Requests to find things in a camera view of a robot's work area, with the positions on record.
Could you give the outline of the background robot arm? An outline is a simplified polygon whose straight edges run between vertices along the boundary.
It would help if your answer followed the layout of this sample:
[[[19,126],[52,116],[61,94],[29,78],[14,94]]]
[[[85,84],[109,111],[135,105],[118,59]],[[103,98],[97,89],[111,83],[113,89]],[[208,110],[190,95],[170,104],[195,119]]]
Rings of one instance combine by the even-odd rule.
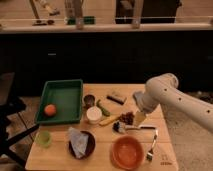
[[[50,16],[59,15],[60,11],[57,8],[53,8],[47,0],[38,0],[39,4],[49,13]]]

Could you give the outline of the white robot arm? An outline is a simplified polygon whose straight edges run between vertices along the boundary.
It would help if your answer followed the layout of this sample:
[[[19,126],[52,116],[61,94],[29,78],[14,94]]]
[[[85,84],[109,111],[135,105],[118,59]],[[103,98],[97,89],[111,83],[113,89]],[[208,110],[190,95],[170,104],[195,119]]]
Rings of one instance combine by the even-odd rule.
[[[145,91],[134,92],[133,98],[144,114],[152,113],[159,104],[173,106],[213,133],[213,104],[179,91],[178,85],[179,80],[172,73],[155,76],[146,82]]]

